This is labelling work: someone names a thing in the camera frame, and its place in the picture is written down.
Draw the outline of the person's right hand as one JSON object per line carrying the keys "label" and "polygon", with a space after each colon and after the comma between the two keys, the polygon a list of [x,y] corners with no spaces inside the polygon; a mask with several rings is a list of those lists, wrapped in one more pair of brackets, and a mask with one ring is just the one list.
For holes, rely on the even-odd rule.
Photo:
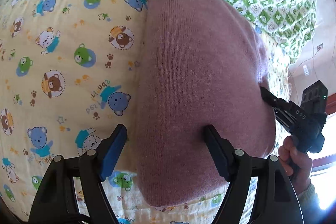
{"label": "person's right hand", "polygon": [[286,174],[292,176],[291,183],[296,194],[299,195],[307,190],[311,183],[313,161],[307,154],[297,150],[291,136],[284,139],[278,149],[278,157]]}

